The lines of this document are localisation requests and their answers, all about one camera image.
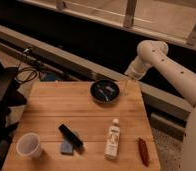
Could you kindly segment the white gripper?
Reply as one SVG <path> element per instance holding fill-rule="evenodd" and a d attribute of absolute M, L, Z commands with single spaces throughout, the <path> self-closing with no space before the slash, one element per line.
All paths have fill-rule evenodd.
<path fill-rule="evenodd" d="M 152 67 L 151 64 L 144 62 L 140 56 L 137 56 L 128 66 L 127 70 L 125 71 L 125 75 L 134 79 L 140 80 L 142 79 L 146 72 Z M 128 79 L 125 81 L 125 86 L 123 89 L 123 95 L 127 96 L 131 93 L 131 83 L 132 79 Z"/>

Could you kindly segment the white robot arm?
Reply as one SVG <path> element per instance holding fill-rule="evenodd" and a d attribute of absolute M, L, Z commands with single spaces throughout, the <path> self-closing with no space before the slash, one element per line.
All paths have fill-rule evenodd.
<path fill-rule="evenodd" d="M 163 41 L 144 40 L 137 46 L 137 56 L 125 74 L 140 80 L 154 67 L 193 107 L 185 128 L 181 171 L 196 171 L 196 74 L 167 56 L 168 45 Z"/>

